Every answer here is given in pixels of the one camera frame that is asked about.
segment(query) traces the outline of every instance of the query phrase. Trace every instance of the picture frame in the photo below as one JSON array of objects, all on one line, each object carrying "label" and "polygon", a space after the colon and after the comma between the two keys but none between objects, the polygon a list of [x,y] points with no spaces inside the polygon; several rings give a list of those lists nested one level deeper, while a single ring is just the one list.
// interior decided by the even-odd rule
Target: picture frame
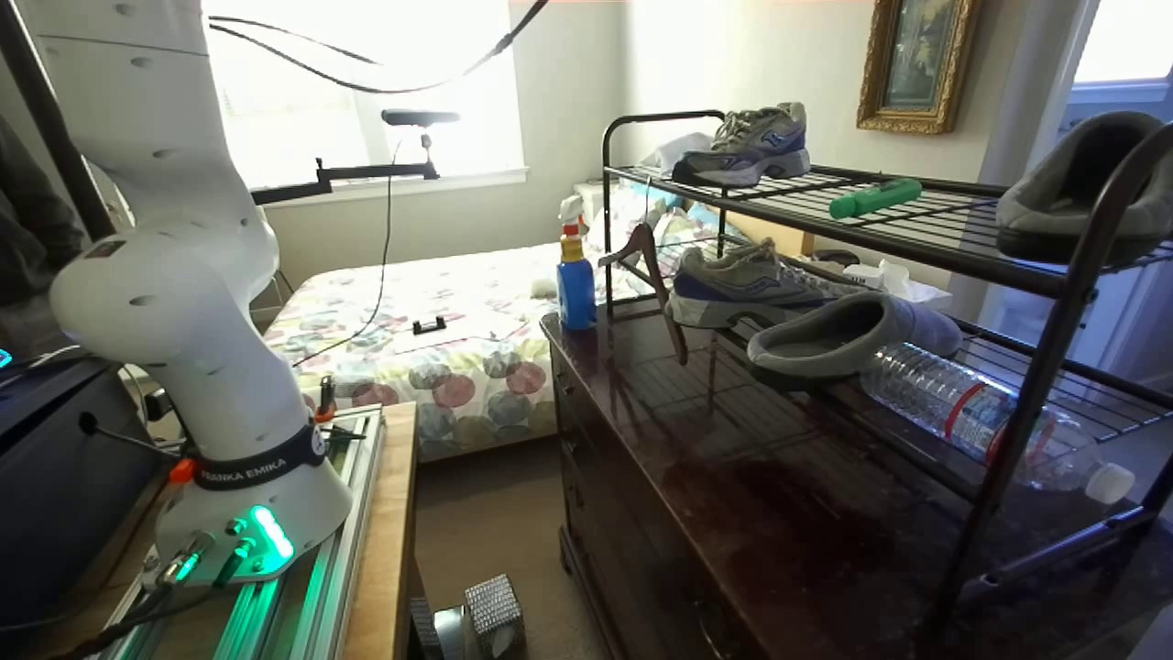
[{"label": "picture frame", "polygon": [[876,0],[859,125],[955,133],[984,0]]}]

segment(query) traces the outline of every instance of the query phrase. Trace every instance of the shoe rack shelf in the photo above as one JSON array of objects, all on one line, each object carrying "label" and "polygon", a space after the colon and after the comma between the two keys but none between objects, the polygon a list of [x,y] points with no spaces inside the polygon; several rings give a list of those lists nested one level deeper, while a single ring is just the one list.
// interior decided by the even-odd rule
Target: shoe rack shelf
[{"label": "shoe rack shelf", "polygon": [[[1028,452],[1029,425],[1046,402],[1058,402],[1073,419],[1080,419],[1097,440],[1118,440],[1138,429],[1149,429],[1156,421],[1165,421],[1173,410],[1173,399],[1150,387],[1139,387],[1133,382],[1118,382],[1110,372],[1077,366],[1066,360],[1066,348],[1077,334],[1080,312],[1097,293],[1097,279],[1102,271],[1138,266],[1143,260],[1159,260],[1170,254],[1170,246],[1159,246],[1143,260],[1133,262],[1110,262],[1110,235],[1123,223],[1124,206],[1139,194],[1149,183],[1156,162],[1173,149],[1173,125],[1150,133],[1107,179],[1102,194],[1093,206],[1093,220],[1084,228],[1084,243],[1073,249],[1071,262],[1038,262],[1038,260],[1014,260],[996,249],[996,223],[994,206],[1006,194],[1006,185],[988,183],[955,183],[955,179],[919,179],[925,194],[911,206],[895,206],[882,211],[864,211],[853,220],[834,220],[827,202],[840,194],[852,194],[859,185],[895,179],[895,173],[859,173],[859,167],[823,167],[814,163],[805,176],[794,179],[766,179],[761,185],[694,185],[673,179],[649,179],[631,163],[612,162],[612,138],[627,125],[649,125],[649,121],[722,121],[720,110],[677,110],[677,114],[623,114],[610,125],[603,138],[603,176],[605,176],[605,235],[612,232],[612,202],[610,185],[617,179],[634,179],[645,185],[661,185],[671,194],[682,194],[691,202],[705,202],[720,210],[722,235],[727,235],[727,211],[743,211],[755,220],[774,220],[805,235],[881,249],[892,256],[919,260],[930,266],[947,266],[958,276],[970,276],[984,283],[1014,287],[1028,293],[1052,295],[1052,312],[1046,323],[1046,334],[1038,344],[1014,344],[1008,336],[996,336],[979,325],[964,325],[977,341],[970,352],[961,354],[964,361],[1006,377],[1008,386],[1020,386],[1020,405],[1006,429],[996,458],[979,469],[970,481],[958,481],[948,474],[930,474],[930,463],[919,463],[919,469],[934,481],[941,481],[948,491],[964,493],[967,517],[961,543],[955,546],[939,603],[929,618],[929,625],[939,625],[958,608],[961,595],[977,585],[977,580],[991,572],[977,572],[979,537],[994,526],[996,509],[1006,506],[1012,491],[1012,474]],[[620,299],[612,299],[612,289],[605,289],[610,320],[620,315]],[[996,574],[1028,572],[1038,563],[1049,563],[1055,556],[1073,556],[1089,546],[1102,546],[1124,532],[1138,532],[1159,517],[1165,497],[1173,493],[1173,458],[1159,469],[1149,493],[1133,501],[1129,509],[1102,509],[1102,517],[1080,532],[1071,532],[1066,537],[1055,537],[1020,562],[1008,562]]]}]

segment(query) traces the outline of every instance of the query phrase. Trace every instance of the shoe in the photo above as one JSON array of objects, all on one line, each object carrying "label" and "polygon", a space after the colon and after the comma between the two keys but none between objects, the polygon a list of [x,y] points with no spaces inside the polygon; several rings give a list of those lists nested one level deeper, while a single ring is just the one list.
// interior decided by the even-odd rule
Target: shoe
[{"label": "shoe", "polygon": [[[1000,194],[996,249],[1028,260],[1066,262],[1077,237],[1093,223],[1093,206],[1107,176],[1139,146],[1159,116],[1149,114],[1100,114],[1058,138],[1058,146]],[[1173,232],[1173,155],[1165,155],[1139,199],[1124,210],[1110,262],[1143,256]]]},{"label": "shoe", "polygon": [[673,323],[715,328],[730,325],[738,315],[782,323],[834,299],[836,293],[836,283],[782,262],[774,243],[735,254],[720,262],[706,262],[694,246],[677,260],[666,304]]},{"label": "shoe", "polygon": [[766,325],[749,341],[749,361],[794,382],[853,377],[882,344],[913,341],[934,354],[961,348],[948,315],[882,293],[827,299],[805,315]]},{"label": "shoe", "polygon": [[727,114],[713,149],[691,149],[671,179],[755,185],[761,176],[783,179],[812,173],[805,110],[777,103],[766,110]]}]

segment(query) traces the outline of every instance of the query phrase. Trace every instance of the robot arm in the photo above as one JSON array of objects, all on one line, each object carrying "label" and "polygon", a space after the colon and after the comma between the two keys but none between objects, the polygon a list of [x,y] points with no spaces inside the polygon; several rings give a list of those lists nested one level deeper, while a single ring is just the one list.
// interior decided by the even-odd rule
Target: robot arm
[{"label": "robot arm", "polygon": [[192,556],[186,581],[280,574],[341,526],[348,491],[249,323],[280,249],[227,158],[202,2],[37,0],[25,22],[74,141],[137,211],[54,279],[53,306],[77,344],[166,386],[198,452],[159,553]]}]

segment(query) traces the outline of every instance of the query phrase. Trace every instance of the dark wooden cabinet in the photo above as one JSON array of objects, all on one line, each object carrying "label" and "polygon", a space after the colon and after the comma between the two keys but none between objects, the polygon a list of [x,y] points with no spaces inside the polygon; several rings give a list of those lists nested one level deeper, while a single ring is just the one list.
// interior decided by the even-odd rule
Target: dark wooden cabinet
[{"label": "dark wooden cabinet", "polygon": [[[892,463],[836,396],[761,386],[720,336],[671,352],[664,320],[565,334],[548,320],[565,474],[565,563],[617,655],[1073,655],[1138,642],[1173,597],[1156,524],[1080,562],[925,614],[964,506]],[[1024,524],[1071,497],[1014,501]],[[1012,521],[984,553],[1020,537]]]}]

